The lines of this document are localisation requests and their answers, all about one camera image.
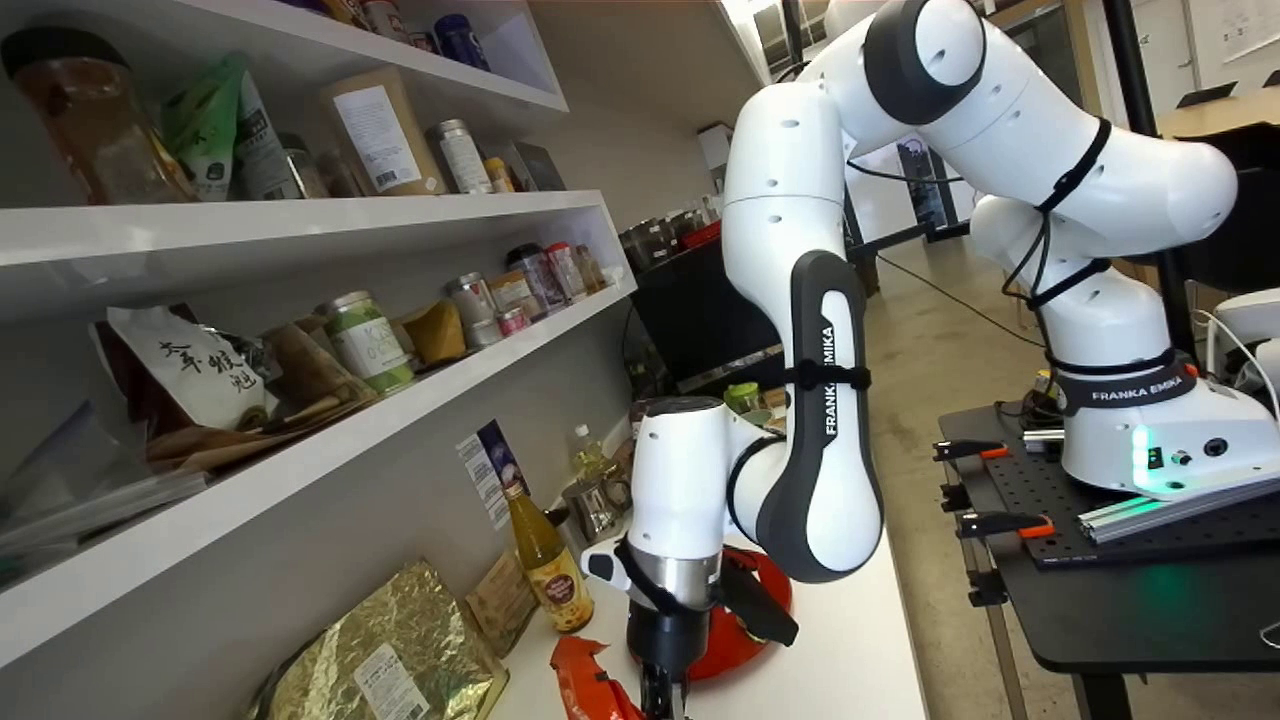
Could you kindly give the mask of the yellow oil bottle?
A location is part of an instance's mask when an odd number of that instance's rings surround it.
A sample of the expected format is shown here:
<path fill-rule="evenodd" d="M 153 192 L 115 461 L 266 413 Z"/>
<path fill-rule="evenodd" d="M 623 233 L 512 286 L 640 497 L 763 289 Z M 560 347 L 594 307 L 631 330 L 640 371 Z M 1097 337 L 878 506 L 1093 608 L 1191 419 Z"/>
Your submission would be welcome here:
<path fill-rule="evenodd" d="M 558 633 L 582 630 L 595 605 L 567 544 L 518 482 L 504 486 L 504 497 L 516 555 L 538 602 Z"/>

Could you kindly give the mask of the green packet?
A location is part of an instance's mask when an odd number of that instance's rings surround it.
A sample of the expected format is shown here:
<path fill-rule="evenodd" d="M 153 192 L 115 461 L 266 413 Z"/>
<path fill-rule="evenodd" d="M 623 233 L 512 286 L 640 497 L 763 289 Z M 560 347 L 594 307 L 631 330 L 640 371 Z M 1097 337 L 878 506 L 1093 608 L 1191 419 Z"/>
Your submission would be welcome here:
<path fill-rule="evenodd" d="M 228 54 L 161 105 L 163 141 L 201 202 L 228 200 L 243 76 L 244 58 Z"/>

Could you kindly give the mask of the white device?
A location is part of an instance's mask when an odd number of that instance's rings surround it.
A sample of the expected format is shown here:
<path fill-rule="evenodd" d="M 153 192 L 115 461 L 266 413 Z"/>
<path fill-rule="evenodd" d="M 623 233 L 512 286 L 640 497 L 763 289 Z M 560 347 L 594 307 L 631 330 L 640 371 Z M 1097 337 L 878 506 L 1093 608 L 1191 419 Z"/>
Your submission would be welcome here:
<path fill-rule="evenodd" d="M 1280 288 L 1228 299 L 1212 316 L 1216 378 L 1258 397 L 1272 386 L 1280 396 Z"/>

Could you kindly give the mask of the grey white packet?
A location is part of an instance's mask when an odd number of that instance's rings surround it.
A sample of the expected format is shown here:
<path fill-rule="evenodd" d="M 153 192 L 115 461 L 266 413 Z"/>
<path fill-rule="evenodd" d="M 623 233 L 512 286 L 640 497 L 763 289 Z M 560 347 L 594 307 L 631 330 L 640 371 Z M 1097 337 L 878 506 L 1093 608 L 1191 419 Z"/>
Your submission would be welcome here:
<path fill-rule="evenodd" d="M 247 70 L 241 76 L 237 94 L 233 156 L 242 199 L 273 201 L 303 197 L 288 154 Z"/>

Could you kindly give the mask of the dark blue can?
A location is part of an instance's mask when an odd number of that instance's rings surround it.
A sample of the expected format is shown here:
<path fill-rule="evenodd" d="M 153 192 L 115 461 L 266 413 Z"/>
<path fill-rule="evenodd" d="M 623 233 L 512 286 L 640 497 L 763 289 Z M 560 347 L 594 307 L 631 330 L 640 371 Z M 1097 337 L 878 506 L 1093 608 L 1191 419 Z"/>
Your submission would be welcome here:
<path fill-rule="evenodd" d="M 433 31 L 443 56 L 480 70 L 492 70 L 472 24 L 465 14 L 442 15 Z"/>

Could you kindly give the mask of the black pole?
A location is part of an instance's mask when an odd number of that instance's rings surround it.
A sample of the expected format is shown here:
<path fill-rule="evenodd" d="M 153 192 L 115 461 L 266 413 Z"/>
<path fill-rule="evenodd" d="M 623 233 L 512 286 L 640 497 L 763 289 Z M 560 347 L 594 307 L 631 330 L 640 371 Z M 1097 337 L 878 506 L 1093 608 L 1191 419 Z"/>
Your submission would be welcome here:
<path fill-rule="evenodd" d="M 1105 13 L 1114 65 L 1121 90 L 1123 102 L 1129 122 L 1129 132 L 1142 140 L 1137 142 L 1137 156 L 1142 160 L 1139 176 L 1144 181 L 1155 178 L 1157 126 L 1151 106 L 1149 88 L 1146 82 L 1146 67 L 1140 55 L 1137 23 L 1130 0 L 1100 0 Z M 1187 300 L 1185 277 L 1178 265 L 1178 258 L 1169 246 L 1153 249 L 1143 255 L 1146 263 L 1155 266 L 1158 279 L 1167 334 L 1176 351 L 1185 354 L 1192 363 L 1198 364 L 1196 337 L 1190 322 L 1190 306 Z"/>

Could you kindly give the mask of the red orange foil packet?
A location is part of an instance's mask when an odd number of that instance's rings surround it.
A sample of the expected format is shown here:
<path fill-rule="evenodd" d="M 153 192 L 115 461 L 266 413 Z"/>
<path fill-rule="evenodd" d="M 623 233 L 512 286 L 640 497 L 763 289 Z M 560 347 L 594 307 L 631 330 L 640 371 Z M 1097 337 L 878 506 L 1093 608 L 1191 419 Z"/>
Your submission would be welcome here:
<path fill-rule="evenodd" d="M 567 720 L 646 720 L 623 685 L 598 662 L 609 646 L 563 635 L 550 653 Z"/>

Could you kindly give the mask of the large amber jar black lid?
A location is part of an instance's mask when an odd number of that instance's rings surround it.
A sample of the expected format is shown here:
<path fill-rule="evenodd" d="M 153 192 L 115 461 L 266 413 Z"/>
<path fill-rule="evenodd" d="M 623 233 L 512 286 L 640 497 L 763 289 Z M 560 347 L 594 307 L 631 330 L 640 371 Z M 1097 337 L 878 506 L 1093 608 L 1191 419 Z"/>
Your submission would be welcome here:
<path fill-rule="evenodd" d="M 0 64 L 90 204 L 197 201 L 134 88 L 131 67 L 109 41 L 86 29 L 32 26 L 0 40 Z"/>

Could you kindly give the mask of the brown paper bag white label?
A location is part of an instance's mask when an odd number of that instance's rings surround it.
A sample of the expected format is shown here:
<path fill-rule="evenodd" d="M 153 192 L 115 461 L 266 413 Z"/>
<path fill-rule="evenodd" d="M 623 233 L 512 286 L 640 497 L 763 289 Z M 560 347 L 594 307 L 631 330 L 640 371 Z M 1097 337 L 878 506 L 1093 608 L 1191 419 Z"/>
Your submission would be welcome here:
<path fill-rule="evenodd" d="M 325 86 L 321 97 L 365 193 L 402 197 L 449 191 L 399 69 L 383 67 L 351 76 Z"/>

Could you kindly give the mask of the metal pitcher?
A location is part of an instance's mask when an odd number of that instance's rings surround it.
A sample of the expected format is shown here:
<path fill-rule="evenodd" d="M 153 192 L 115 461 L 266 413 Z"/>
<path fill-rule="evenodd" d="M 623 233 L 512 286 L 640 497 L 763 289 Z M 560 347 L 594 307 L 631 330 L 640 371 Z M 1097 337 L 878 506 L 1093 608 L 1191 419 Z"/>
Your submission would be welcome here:
<path fill-rule="evenodd" d="M 573 538 L 582 548 L 614 536 L 632 506 L 626 479 L 573 480 L 559 498 L 568 509 Z"/>

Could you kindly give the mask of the green jar silver lid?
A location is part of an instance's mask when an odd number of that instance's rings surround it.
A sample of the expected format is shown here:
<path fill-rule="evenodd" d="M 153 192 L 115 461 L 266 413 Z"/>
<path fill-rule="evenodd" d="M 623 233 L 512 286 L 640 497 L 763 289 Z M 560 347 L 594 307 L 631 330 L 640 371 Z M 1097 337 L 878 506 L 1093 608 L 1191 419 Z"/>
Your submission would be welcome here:
<path fill-rule="evenodd" d="M 343 368 L 379 395 L 413 383 L 408 355 L 390 322 L 367 291 L 355 291 L 315 307 Z"/>

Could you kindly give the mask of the black appliance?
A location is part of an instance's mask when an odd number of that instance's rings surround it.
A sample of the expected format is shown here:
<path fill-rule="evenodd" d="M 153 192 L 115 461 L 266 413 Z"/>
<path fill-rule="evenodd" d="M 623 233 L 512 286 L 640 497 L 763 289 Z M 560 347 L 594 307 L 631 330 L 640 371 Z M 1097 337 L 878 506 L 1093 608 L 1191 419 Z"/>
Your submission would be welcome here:
<path fill-rule="evenodd" d="M 680 393 L 781 384 L 778 332 L 730 282 L 719 240 L 640 273 L 632 301 Z"/>

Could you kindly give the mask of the blue white carton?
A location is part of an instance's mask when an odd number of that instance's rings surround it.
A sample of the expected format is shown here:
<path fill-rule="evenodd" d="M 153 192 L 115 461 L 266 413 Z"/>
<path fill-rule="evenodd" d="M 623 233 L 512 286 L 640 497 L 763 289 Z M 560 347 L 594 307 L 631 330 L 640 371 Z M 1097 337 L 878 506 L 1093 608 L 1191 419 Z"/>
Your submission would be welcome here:
<path fill-rule="evenodd" d="M 507 491 L 530 495 L 515 451 L 497 419 L 466 436 L 454 447 L 495 532 L 509 528 Z"/>

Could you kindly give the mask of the dark jar black lid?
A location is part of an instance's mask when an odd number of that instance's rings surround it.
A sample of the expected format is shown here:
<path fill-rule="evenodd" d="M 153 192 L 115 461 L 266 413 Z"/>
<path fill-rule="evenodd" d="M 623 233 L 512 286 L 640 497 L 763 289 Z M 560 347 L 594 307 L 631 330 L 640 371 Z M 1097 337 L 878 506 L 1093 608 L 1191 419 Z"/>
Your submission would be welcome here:
<path fill-rule="evenodd" d="M 538 302 L 538 310 L 534 313 L 536 319 L 558 313 L 568 304 L 556 273 L 550 269 L 547 251 L 538 243 L 521 243 L 511 249 L 506 254 L 506 265 L 509 270 L 524 274 L 530 293 Z"/>

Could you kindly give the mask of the brown packet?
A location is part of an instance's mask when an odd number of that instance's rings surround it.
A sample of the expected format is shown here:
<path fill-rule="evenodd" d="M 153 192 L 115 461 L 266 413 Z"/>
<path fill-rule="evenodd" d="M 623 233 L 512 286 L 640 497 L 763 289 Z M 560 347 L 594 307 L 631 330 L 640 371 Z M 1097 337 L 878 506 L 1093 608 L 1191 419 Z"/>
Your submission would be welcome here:
<path fill-rule="evenodd" d="M 498 557 L 463 601 L 483 637 L 500 659 L 518 643 L 538 610 L 524 566 L 511 550 Z"/>

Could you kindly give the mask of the dark glass jar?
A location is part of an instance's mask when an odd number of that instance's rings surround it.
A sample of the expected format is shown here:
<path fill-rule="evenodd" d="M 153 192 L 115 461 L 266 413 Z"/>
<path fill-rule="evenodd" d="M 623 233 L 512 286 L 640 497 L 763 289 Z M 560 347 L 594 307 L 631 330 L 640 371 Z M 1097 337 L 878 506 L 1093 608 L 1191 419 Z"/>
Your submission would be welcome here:
<path fill-rule="evenodd" d="M 294 179 L 301 199 L 329 199 L 325 181 L 317 169 L 312 154 L 305 141 L 294 133 L 280 132 L 280 145 Z"/>

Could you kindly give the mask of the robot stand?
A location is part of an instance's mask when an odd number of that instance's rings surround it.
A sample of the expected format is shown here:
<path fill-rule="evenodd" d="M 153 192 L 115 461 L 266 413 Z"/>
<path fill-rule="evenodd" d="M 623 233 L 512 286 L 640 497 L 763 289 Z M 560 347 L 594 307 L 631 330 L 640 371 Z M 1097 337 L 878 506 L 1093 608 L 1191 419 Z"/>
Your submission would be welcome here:
<path fill-rule="evenodd" d="M 1007 455 L 943 464 L 943 510 L 1046 515 L 1055 533 L 960 536 L 972 605 L 987 612 L 1010 714 L 1027 720 L 1004 610 L 1032 657 L 1070 676 L 1082 720 L 1132 720 L 1128 676 L 1280 675 L 1280 493 L 1112 543 L 1102 552 L 1076 516 L 1120 495 L 1070 480 L 1029 454 L 1009 413 L 940 419 L 945 439 L 1001 442 Z"/>

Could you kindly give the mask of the gold foil packet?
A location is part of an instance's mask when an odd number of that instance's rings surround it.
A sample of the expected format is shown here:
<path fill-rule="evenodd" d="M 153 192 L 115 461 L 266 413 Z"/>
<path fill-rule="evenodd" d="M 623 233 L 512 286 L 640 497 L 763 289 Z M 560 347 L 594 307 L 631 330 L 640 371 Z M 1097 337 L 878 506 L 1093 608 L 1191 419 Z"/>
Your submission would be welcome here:
<path fill-rule="evenodd" d="M 435 568 L 419 560 L 271 670 L 244 720 L 488 720 L 508 682 Z"/>

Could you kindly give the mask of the wooden table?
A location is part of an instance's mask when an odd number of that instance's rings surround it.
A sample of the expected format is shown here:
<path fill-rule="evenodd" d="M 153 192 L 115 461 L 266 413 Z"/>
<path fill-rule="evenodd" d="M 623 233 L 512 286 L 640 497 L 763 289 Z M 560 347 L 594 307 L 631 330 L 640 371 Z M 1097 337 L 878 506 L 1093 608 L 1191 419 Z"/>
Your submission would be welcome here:
<path fill-rule="evenodd" d="M 1157 118 L 1161 137 L 1194 138 L 1258 123 L 1280 126 L 1280 83 L 1179 108 Z"/>

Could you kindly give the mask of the jar with white label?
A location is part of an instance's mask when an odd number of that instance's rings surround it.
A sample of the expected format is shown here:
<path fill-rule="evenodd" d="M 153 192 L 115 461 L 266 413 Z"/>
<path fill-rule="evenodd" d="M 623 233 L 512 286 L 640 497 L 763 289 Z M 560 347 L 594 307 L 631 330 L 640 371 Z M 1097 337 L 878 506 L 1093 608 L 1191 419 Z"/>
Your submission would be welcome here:
<path fill-rule="evenodd" d="M 397 0 L 358 0 L 358 4 L 372 32 L 401 44 L 412 44 Z"/>

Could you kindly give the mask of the clear plastic bags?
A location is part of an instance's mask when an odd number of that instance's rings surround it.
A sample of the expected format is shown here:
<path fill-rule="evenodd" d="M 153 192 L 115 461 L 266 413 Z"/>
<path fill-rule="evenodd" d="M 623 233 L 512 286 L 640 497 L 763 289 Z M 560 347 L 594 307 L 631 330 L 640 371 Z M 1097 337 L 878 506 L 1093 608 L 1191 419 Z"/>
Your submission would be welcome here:
<path fill-rule="evenodd" d="M 207 471 L 154 471 L 83 401 L 0 475 L 0 591 L 209 484 Z"/>

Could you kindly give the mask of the silver tin white label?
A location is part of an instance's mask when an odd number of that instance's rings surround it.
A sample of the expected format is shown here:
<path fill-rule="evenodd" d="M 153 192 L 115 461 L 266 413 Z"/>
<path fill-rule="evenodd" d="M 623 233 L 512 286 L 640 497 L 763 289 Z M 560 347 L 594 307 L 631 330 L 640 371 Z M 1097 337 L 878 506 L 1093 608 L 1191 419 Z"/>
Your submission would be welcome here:
<path fill-rule="evenodd" d="M 443 120 L 428 131 L 460 193 L 494 193 L 470 128 L 462 119 Z"/>

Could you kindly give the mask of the white packet black characters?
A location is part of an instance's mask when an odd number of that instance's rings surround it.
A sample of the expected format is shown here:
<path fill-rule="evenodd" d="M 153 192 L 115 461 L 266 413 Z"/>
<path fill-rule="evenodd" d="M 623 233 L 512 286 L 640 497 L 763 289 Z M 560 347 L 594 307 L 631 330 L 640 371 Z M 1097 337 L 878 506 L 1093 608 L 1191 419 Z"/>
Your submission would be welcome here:
<path fill-rule="evenodd" d="M 248 430 L 278 400 L 230 342 L 169 307 L 109 307 L 109 327 L 197 427 Z"/>

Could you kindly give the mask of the row of dark jars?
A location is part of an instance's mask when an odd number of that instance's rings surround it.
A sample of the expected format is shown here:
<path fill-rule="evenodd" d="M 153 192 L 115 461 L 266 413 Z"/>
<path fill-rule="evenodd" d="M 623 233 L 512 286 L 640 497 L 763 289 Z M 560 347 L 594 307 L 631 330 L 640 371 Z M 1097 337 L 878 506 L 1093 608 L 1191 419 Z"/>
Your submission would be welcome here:
<path fill-rule="evenodd" d="M 698 245 L 694 236 L 721 220 L 717 208 L 669 211 L 620 233 L 630 268 L 641 274 Z"/>

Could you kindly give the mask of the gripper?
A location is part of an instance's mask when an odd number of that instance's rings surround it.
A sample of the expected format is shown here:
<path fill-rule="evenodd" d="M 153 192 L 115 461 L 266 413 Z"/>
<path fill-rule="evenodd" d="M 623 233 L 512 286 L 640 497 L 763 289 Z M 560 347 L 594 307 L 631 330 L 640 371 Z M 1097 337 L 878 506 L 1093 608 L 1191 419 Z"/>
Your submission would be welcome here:
<path fill-rule="evenodd" d="M 645 720 L 689 720 L 687 682 L 692 665 L 707 652 L 709 634 L 709 609 L 662 612 L 628 601 L 626 643 L 640 666 L 640 711 Z"/>

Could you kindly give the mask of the dark box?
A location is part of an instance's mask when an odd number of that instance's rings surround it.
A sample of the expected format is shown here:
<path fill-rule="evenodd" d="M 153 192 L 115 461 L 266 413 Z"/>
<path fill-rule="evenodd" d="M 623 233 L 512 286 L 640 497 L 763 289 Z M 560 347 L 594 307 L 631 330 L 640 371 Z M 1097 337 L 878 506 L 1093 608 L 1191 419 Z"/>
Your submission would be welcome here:
<path fill-rule="evenodd" d="M 504 149 L 504 159 L 524 191 L 566 191 L 564 181 L 545 149 L 513 141 Z"/>

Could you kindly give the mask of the glass jar silver lid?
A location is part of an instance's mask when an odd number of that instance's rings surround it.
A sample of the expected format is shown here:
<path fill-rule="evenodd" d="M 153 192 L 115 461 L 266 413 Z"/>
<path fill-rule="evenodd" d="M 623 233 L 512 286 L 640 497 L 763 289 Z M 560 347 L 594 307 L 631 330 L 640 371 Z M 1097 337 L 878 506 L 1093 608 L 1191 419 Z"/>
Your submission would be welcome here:
<path fill-rule="evenodd" d="M 471 272 L 448 281 L 445 296 L 458 310 L 463 328 L 484 322 L 494 322 L 498 314 L 488 282 L 483 273 Z"/>

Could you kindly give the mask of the crumpled brown paper bags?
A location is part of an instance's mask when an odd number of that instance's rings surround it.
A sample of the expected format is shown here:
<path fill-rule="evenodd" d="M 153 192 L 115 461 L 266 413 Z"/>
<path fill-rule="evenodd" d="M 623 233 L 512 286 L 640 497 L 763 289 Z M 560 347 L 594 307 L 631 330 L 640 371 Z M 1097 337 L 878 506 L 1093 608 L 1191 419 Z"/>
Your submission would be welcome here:
<path fill-rule="evenodd" d="M 280 368 L 268 383 L 280 401 L 276 409 L 234 430 L 187 424 L 161 434 L 145 446 L 147 464 L 159 471 L 227 474 L 375 404 L 378 392 L 342 366 L 321 333 L 317 314 L 266 331 L 266 350 Z"/>

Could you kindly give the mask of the beige box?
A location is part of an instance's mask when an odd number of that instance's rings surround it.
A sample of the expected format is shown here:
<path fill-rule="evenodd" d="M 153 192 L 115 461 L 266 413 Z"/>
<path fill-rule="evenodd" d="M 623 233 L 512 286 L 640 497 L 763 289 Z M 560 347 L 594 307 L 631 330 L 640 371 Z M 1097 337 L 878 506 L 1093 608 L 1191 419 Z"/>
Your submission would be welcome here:
<path fill-rule="evenodd" d="M 525 272 L 507 272 L 493 278 L 488 284 L 500 313 L 520 309 L 531 323 L 540 322 L 547 315 L 547 310 L 532 292 L 532 286 Z"/>

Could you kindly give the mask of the jar with red lid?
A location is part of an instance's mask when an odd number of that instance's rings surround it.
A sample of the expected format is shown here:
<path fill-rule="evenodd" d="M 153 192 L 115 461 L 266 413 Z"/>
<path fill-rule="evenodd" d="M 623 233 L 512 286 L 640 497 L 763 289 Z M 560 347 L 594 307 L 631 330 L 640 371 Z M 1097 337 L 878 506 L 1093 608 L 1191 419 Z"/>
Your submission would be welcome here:
<path fill-rule="evenodd" d="M 549 245 L 545 254 L 566 299 L 575 304 L 585 300 L 590 291 L 579 269 L 573 247 L 566 242 L 557 242 Z"/>

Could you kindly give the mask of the white wall shelf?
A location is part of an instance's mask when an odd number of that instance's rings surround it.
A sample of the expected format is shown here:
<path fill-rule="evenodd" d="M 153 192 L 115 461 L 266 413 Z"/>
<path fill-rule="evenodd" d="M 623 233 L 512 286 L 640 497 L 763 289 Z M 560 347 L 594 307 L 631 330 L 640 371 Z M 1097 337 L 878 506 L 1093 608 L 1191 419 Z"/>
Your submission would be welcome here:
<path fill-rule="evenodd" d="M 321 90 L 338 79 L 398 68 L 413 108 L 452 110 L 481 135 L 522 138 L 568 108 L 527 0 L 442 0 L 497 45 L 493 72 L 325 20 L 275 0 L 0 0 L 0 36 L 29 24 L 91 31 L 116 47 L 143 88 L 168 88 L 227 53 L 243 53 L 274 117 L 312 146 L 326 140 Z M 20 454 L 84 395 L 110 389 L 90 357 L 63 372 L 58 351 L 84 348 L 83 325 L 108 306 L 188 302 L 223 329 L 256 333 L 349 290 L 370 290 L 390 313 L 428 304 L 448 270 L 499 266 L 522 237 L 584 241 L 605 266 L 622 250 L 596 190 L 440 199 L 366 197 L 261 202 L 87 206 L 0 68 L 0 327 L 28 331 L 28 345 L 0 341 L 17 384 L 0 402 L 6 446 Z M 160 618 L 195 611 L 216 588 L 197 582 L 192 557 L 306 487 L 436 415 L 474 388 L 493 392 L 517 372 L 552 391 L 594 384 L 570 405 L 607 427 L 625 414 L 625 377 L 612 348 L 570 355 L 596 318 L 635 291 L 631 275 L 476 357 L 236 473 L 211 491 L 92 543 L 77 556 L 0 591 L 0 671 L 60 652 L 76 655 L 97 633 L 163 643 Z"/>

